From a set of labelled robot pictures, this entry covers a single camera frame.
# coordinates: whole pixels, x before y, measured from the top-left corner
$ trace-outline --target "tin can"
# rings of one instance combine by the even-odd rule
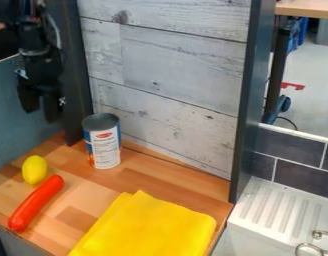
[[[95,114],[82,121],[89,164],[96,169],[110,169],[120,164],[121,132],[119,117]]]

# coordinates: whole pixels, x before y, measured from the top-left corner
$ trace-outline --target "red object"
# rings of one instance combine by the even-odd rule
[[[286,88],[288,88],[288,87],[295,87],[295,90],[296,91],[301,91],[301,90],[303,90],[304,88],[305,88],[305,86],[304,85],[301,85],[301,84],[292,84],[292,83],[282,83],[282,88],[283,89],[286,89]]]
[[[111,132],[107,132],[107,133],[103,133],[103,134],[100,134],[100,135],[97,135],[96,137],[100,138],[100,139],[103,139],[103,138],[108,138],[109,136],[111,136],[113,133]]]
[[[64,180],[61,176],[51,176],[42,185],[36,188],[12,213],[8,219],[8,227],[12,231],[24,231],[43,206],[49,202],[63,186]]]

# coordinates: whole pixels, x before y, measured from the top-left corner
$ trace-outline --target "toy sausage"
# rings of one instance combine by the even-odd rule
[[[55,196],[63,186],[64,180],[61,176],[51,176],[18,206],[8,219],[8,227],[12,231],[24,231],[43,206]]]

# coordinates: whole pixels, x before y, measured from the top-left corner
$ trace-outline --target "white wooden wall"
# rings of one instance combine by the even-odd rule
[[[230,178],[251,0],[79,0],[96,112]]]

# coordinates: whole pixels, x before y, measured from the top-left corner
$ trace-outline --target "table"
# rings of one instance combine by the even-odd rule
[[[224,229],[232,205],[227,202],[229,181],[189,167],[170,157],[123,141],[122,163],[110,170],[88,165],[83,142],[68,147],[55,136],[0,170],[0,227],[33,191],[20,167],[30,155],[48,162],[51,174],[61,175],[64,189],[22,233],[15,233],[56,256],[67,255],[121,192],[141,189],[156,198],[214,217],[217,229],[210,248]]]
[[[277,15],[328,19],[328,0],[282,0]]]

